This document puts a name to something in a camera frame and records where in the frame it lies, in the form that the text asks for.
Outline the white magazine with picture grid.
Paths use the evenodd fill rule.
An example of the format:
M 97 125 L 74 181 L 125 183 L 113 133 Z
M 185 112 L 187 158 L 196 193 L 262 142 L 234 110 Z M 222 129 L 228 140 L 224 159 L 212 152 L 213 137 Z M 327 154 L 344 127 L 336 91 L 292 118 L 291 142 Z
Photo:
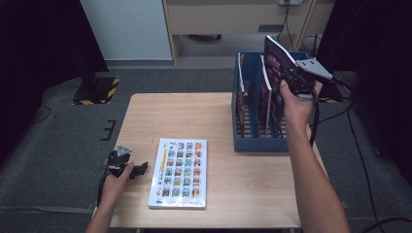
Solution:
M 208 142 L 159 140 L 148 199 L 150 209 L 206 208 Z

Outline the person's right hand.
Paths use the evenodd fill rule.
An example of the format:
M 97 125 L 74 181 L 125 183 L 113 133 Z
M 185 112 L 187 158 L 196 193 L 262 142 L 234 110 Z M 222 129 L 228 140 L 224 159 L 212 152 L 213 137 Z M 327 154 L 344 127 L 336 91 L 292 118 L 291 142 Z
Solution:
M 281 81 L 280 91 L 284 99 L 284 117 L 287 128 L 305 129 L 315 104 L 312 99 L 299 98 L 293 95 L 286 81 Z

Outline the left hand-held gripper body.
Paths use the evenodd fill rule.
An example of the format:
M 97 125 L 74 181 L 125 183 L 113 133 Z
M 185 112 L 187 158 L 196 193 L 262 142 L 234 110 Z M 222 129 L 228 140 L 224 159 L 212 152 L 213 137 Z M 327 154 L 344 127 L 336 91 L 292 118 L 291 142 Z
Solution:
M 108 171 L 118 178 L 127 166 L 131 152 L 132 149 L 121 145 L 118 145 L 115 150 L 110 151 L 107 158 Z

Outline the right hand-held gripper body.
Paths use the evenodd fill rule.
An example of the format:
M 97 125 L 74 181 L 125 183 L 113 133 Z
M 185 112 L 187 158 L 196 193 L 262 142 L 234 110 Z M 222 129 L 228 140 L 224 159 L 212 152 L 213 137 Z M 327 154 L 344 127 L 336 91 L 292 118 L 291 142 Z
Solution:
M 299 75 L 300 84 L 292 85 L 292 93 L 305 99 L 314 99 L 316 82 L 323 83 L 332 79 L 332 74 L 316 59 L 297 60 L 294 71 Z

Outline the black curtain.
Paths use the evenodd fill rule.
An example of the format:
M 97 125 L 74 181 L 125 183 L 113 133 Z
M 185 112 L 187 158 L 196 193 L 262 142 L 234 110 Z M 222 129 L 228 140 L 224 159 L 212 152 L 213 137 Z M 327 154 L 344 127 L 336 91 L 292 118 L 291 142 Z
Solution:
M 0 169 L 44 92 L 107 69 L 81 0 L 0 0 Z
M 355 100 L 378 153 L 412 184 L 412 0 L 335 0 L 317 59 L 356 72 Z

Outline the beige wooden desk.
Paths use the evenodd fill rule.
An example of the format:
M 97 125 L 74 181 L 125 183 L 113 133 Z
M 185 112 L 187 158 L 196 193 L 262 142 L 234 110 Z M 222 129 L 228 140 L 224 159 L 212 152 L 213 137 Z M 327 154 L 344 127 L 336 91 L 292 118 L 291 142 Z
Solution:
M 280 6 L 279 0 L 162 0 L 174 62 L 185 35 L 276 35 L 290 50 L 304 38 L 322 34 L 336 0 L 303 0 Z

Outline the black stand base yellow stripes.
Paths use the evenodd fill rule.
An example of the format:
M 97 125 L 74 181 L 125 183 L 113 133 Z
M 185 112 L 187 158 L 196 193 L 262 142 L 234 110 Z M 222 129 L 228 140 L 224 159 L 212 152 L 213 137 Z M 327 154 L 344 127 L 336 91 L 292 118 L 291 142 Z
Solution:
M 97 72 L 82 82 L 73 97 L 74 105 L 108 104 L 118 87 L 120 79 L 109 72 Z
M 332 74 L 332 79 L 323 82 L 323 87 L 320 92 L 320 99 L 323 102 L 342 102 L 343 96 L 339 89 L 340 83 L 335 74 Z

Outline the white cabinet panel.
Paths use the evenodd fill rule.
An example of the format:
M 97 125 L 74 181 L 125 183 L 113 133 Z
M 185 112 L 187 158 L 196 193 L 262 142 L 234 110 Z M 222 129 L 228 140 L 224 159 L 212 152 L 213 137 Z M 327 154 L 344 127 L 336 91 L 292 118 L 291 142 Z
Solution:
M 162 0 L 81 0 L 103 57 L 171 60 Z

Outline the person's left hand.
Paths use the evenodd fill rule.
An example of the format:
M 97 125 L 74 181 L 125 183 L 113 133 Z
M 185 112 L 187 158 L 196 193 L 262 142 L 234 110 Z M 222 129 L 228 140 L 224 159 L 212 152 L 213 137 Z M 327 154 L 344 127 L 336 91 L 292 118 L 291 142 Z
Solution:
M 120 196 L 124 192 L 133 167 L 133 162 L 128 163 L 119 177 L 116 177 L 112 173 L 108 173 L 103 184 L 102 197 L 100 201 L 101 207 L 114 208 L 116 206 Z

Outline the blue plastic file rack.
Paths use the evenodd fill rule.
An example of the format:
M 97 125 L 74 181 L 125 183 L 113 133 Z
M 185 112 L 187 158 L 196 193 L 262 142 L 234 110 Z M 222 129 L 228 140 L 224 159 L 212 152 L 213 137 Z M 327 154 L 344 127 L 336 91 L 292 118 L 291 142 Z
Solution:
M 248 95 L 246 104 L 246 133 L 241 135 L 239 118 L 237 115 L 238 70 L 237 58 L 235 61 L 235 75 L 232 91 L 232 126 L 233 144 L 235 151 L 242 152 L 288 152 L 286 122 L 282 119 L 277 127 L 270 114 L 269 133 L 264 137 L 258 116 L 259 92 L 261 84 L 261 60 L 259 52 L 240 52 L 242 54 L 242 75 Z

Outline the dark purple magazine magenta label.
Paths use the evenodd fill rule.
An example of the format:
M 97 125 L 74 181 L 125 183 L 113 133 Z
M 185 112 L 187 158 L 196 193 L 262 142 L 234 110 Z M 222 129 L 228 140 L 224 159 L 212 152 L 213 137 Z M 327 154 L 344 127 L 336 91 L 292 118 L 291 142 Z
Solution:
M 280 92 L 281 79 L 285 69 L 294 69 L 296 67 L 295 60 L 275 39 L 266 36 L 263 61 L 267 78 L 272 87 L 270 114 L 275 125 L 279 127 L 283 119 L 284 108 L 283 97 Z

